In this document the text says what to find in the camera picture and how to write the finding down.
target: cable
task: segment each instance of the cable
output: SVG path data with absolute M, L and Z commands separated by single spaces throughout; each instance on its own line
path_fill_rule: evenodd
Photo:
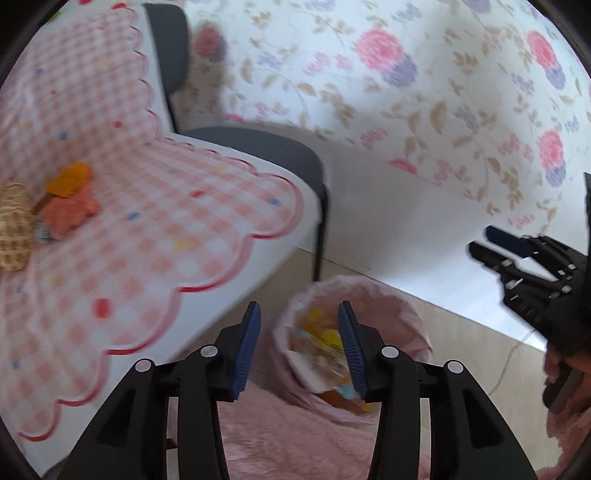
M 509 368 L 509 363 L 511 362 L 511 357 L 517 351 L 517 349 L 527 341 L 529 337 L 531 337 L 535 332 L 535 329 L 528 332 L 518 343 L 516 343 L 513 348 L 509 351 L 509 355 L 507 355 L 507 360 L 505 361 L 505 366 L 503 367 L 503 371 L 501 372 L 501 376 L 499 377 L 499 381 L 496 383 L 494 387 L 492 387 L 491 391 L 488 392 L 488 396 L 491 397 L 494 393 L 499 389 L 501 386 L 501 382 L 505 378 L 505 374 L 507 373 L 507 369 Z

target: robotic hand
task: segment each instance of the robotic hand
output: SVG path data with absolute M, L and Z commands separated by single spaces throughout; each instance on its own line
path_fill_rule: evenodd
M 587 222 L 591 226 L 591 175 L 587 184 Z M 587 256 L 554 240 L 516 237 L 496 227 L 486 229 L 487 240 L 520 258 L 531 257 L 556 279 L 546 280 L 520 270 L 505 255 L 478 242 L 469 245 L 470 255 L 500 275 L 503 303 L 540 332 L 564 357 L 591 353 L 591 271 Z M 544 404 L 560 413 L 581 383 L 583 372 L 560 362 L 558 378 L 544 392 Z

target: chair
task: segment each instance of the chair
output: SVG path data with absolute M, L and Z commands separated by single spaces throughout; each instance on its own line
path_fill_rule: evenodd
M 168 110 L 173 127 L 178 132 L 169 96 L 180 88 L 189 66 L 189 38 L 187 20 L 183 11 L 174 5 L 146 4 L 156 55 L 160 62 L 160 74 L 167 96 Z M 249 128 L 211 127 L 188 130 L 183 135 L 262 158 L 289 170 L 306 182 L 318 195 L 322 216 L 316 232 L 313 281 L 320 279 L 324 254 L 324 235 L 328 221 L 329 194 L 324 184 L 322 162 L 313 150 L 283 137 Z

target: orange stuffed toy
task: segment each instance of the orange stuffed toy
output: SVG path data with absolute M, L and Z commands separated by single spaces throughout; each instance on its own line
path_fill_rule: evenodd
M 53 197 L 39 215 L 42 225 L 49 228 L 51 238 L 61 240 L 99 210 L 100 205 L 92 195 L 90 183 L 86 182 L 69 198 Z

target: chair seat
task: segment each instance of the chair seat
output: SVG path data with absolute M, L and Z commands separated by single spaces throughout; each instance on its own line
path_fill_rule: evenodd
M 183 135 L 261 158 L 297 175 L 318 198 L 325 195 L 322 162 L 313 150 L 282 135 L 250 128 L 208 127 L 183 132 Z

